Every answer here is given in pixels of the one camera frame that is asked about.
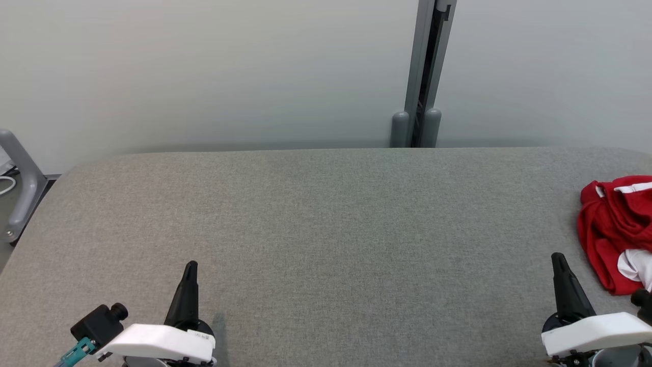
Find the folded red clothing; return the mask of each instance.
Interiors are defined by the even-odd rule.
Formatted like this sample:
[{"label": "folded red clothing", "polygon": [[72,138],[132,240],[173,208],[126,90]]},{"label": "folded red clothing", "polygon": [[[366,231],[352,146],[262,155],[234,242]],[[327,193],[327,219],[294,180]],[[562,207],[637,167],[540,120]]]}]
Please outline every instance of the folded red clothing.
[{"label": "folded red clothing", "polygon": [[580,200],[580,242],[604,287],[614,295],[642,288],[623,276],[617,264],[626,249],[652,251],[652,176],[594,181],[582,190]]}]

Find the gray metal frame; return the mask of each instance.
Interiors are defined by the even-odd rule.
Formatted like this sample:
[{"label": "gray metal frame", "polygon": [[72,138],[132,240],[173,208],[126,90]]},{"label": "gray metal frame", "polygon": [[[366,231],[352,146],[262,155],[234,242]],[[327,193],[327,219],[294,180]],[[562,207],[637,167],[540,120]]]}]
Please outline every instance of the gray metal frame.
[{"label": "gray metal frame", "polygon": [[[415,25],[414,41],[412,44],[412,58],[410,62],[409,75],[407,80],[407,93],[404,112],[407,114],[407,121],[405,116],[394,115],[392,120],[392,136],[390,139],[390,147],[392,148],[406,148],[411,146],[412,136],[414,134],[415,119],[417,114],[417,104],[419,102],[419,92],[421,89],[421,80],[423,73],[428,72],[430,77],[430,86],[428,95],[426,97],[425,105],[423,106],[428,116],[428,110],[434,107],[435,96],[437,95],[437,86],[441,76],[441,68],[443,66],[444,56],[446,54],[446,47],[448,45],[449,35],[451,34],[452,17],[455,12],[456,0],[419,0],[417,10],[417,23]],[[428,47],[428,38],[430,37],[430,25],[432,23],[432,15],[435,9],[439,12],[447,12],[447,20],[443,22],[441,31],[438,35],[437,48],[435,49],[435,57],[432,61],[432,68],[425,71],[426,51]],[[427,131],[429,136],[422,136],[420,147],[433,148],[437,141],[437,132],[439,130],[439,120],[436,126],[426,126],[427,123],[432,123],[432,115],[430,119],[424,119],[424,126],[422,134]]]},{"label": "gray metal frame", "polygon": [[18,167],[23,181],[16,207],[9,216],[9,223],[0,233],[0,242],[11,243],[22,234],[27,221],[37,207],[48,180],[11,131],[0,129],[0,146]]}]

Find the teal connector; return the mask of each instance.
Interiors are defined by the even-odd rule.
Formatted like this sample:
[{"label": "teal connector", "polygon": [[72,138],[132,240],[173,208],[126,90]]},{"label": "teal connector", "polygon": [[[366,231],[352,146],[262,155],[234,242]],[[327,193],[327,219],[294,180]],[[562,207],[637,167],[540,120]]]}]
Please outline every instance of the teal connector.
[{"label": "teal connector", "polygon": [[57,366],[61,367],[73,367],[77,362],[81,361],[86,357],[90,352],[95,350],[95,345],[91,343],[89,338],[84,338],[80,340],[74,348],[72,348],[68,353],[64,354],[61,357],[61,362]]}]

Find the white partition panel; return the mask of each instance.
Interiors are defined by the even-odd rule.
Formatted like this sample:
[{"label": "white partition panel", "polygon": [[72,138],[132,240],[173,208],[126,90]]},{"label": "white partition panel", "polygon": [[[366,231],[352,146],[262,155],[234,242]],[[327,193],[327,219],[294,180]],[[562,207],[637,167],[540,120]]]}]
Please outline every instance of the white partition panel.
[{"label": "white partition panel", "polygon": [[0,127],[45,174],[131,152],[384,147],[418,0],[4,0]]},{"label": "white partition panel", "polygon": [[652,2],[458,0],[437,146],[652,153]]}]

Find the white cable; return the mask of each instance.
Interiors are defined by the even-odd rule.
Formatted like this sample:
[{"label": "white cable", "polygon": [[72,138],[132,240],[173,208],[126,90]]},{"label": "white cable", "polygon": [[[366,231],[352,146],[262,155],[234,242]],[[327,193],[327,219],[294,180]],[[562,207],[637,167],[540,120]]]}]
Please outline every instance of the white cable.
[{"label": "white cable", "polygon": [[0,196],[2,196],[2,195],[4,195],[4,194],[8,193],[9,191],[11,191],[11,189],[13,189],[13,188],[16,186],[16,181],[15,181],[13,178],[11,178],[11,177],[0,176],[0,180],[11,181],[11,186],[9,186],[8,188],[6,188],[6,189],[0,191]]}]

